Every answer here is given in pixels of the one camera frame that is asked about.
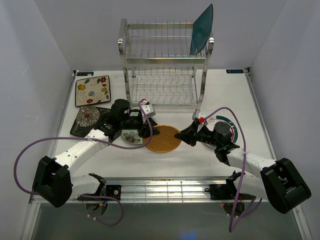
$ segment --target gray wall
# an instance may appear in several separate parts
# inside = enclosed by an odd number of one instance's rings
[[[213,3],[211,67],[252,65],[286,0],[35,0],[70,67],[121,69],[121,18],[191,21]]]
[[[291,159],[312,197],[302,204],[320,239],[320,1],[288,0],[252,65],[254,89],[278,159]]]
[[[54,134],[71,76],[34,1],[0,0],[1,239],[20,239],[30,198],[14,183],[14,161],[27,144]],[[18,177],[25,188],[49,145],[22,157]]]

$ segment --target metal dish rack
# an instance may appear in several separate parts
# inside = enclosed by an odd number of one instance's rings
[[[200,109],[214,38],[211,31],[204,48],[190,55],[193,25],[193,22],[168,21],[129,24],[126,19],[121,20],[118,48],[125,93],[132,107],[147,99],[154,107]],[[203,67],[199,94],[198,65]]]

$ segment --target dish rack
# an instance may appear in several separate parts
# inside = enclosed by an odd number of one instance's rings
[[[191,55],[193,25],[187,21],[127,23],[125,18],[121,20],[118,48],[126,98],[132,107],[147,99],[154,107],[200,109],[214,38],[211,31],[204,48]],[[203,68],[199,93],[198,65]]]

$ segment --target white table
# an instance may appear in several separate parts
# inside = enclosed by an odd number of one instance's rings
[[[197,71],[197,82],[201,79],[201,70]],[[94,77],[109,75],[111,86],[111,102],[99,107],[110,108],[116,99],[126,99],[124,74],[121,70],[95,71]],[[77,76],[75,80],[88,78]],[[237,115],[243,128],[247,151],[270,158],[267,142],[252,99],[247,79],[244,73],[227,74],[226,70],[209,70],[201,111],[209,115],[215,109],[226,106]],[[65,117],[59,136],[70,136],[70,129],[79,111],[75,107],[75,82],[71,91]],[[227,110],[219,115],[226,116],[236,122]],[[156,112],[158,124],[172,125],[183,130],[192,123],[192,112]],[[74,140],[59,140],[55,154],[59,154],[74,145]],[[130,146],[122,137],[115,142],[118,145]],[[239,132],[237,144],[243,146]],[[111,177],[217,177],[230,176],[238,168],[233,168],[219,162],[214,151],[209,146],[198,142],[191,147],[184,142],[169,153],[154,153],[146,148],[124,150],[109,146],[81,166],[75,176],[95,173]]]

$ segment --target rack wire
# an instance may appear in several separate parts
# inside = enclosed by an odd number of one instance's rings
[[[118,48],[126,97],[132,107],[137,107],[141,99],[147,99],[155,107],[200,109],[214,39],[210,36],[205,47],[192,55],[192,34],[193,22],[127,23],[126,19],[121,20]],[[196,71],[199,64],[203,65],[203,72],[198,97]]]

